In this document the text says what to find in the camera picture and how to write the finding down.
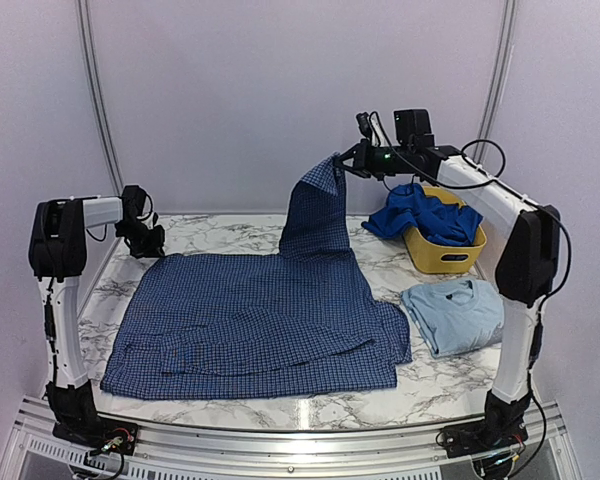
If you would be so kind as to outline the blue patterned button shirt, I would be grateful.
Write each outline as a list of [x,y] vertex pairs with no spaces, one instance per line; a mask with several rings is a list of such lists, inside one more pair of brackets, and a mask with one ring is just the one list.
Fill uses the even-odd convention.
[[332,159],[294,186],[274,254],[172,254],[143,275],[103,391],[233,400],[393,388],[408,320],[376,300],[350,246]]

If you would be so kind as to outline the light blue t-shirt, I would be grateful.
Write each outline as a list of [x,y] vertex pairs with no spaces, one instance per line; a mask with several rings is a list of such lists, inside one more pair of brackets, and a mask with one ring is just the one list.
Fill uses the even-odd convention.
[[402,292],[401,301],[434,358],[502,341],[503,301],[487,281],[462,277],[415,285]]

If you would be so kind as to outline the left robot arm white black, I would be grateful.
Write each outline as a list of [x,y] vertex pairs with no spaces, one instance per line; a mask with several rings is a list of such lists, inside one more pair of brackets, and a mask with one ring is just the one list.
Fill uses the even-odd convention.
[[136,259],[164,255],[165,231],[150,195],[128,185],[119,196],[70,197],[38,204],[28,259],[41,295],[48,345],[46,395],[58,419],[86,445],[105,438],[80,351],[77,294],[87,263],[87,237],[112,227]]

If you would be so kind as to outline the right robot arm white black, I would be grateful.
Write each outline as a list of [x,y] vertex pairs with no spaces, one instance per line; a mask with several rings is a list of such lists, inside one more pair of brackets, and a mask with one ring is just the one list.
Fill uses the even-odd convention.
[[335,167],[361,178],[415,174],[434,186],[455,191],[506,239],[496,265],[496,285],[504,299],[504,336],[497,374],[486,397],[485,419],[475,438],[495,448],[509,437],[534,395],[531,370],[542,344],[546,301],[558,292],[562,240],[569,237],[558,211],[516,192],[497,176],[450,145],[374,146],[363,139],[335,157]]

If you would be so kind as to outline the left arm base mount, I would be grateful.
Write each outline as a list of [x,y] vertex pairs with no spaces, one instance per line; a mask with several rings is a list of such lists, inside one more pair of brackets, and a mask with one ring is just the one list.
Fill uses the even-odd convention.
[[68,404],[51,407],[56,423],[53,435],[71,443],[90,447],[93,455],[115,451],[134,453],[138,425],[128,421],[102,417],[91,397],[72,398]]

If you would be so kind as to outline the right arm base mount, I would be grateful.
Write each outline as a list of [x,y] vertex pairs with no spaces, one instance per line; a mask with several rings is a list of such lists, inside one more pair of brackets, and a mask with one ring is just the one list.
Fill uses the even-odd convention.
[[446,451],[448,458],[457,458],[521,445],[527,439],[522,416],[511,419],[491,411],[482,420],[443,427],[436,436],[436,443]]

